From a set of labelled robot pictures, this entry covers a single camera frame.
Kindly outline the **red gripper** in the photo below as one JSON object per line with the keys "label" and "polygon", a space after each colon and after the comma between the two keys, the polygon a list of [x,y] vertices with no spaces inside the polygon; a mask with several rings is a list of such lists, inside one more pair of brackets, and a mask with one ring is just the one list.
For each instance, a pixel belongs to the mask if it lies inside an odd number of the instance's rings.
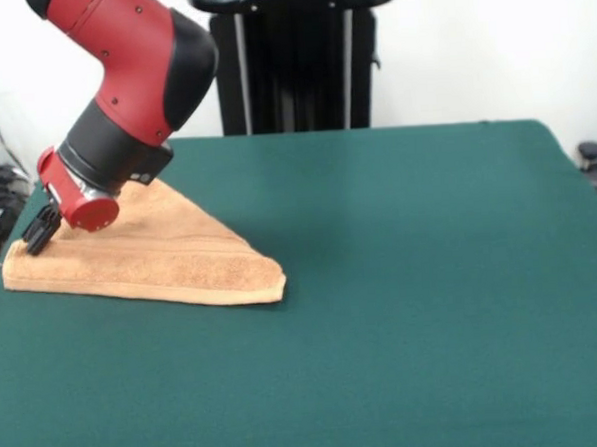
{"label": "red gripper", "polygon": [[45,205],[25,229],[22,239],[27,254],[39,255],[58,231],[61,216],[71,228],[95,232],[107,228],[119,213],[119,205],[112,194],[93,188],[63,163],[59,153],[49,147],[37,163],[41,183],[56,205]]}

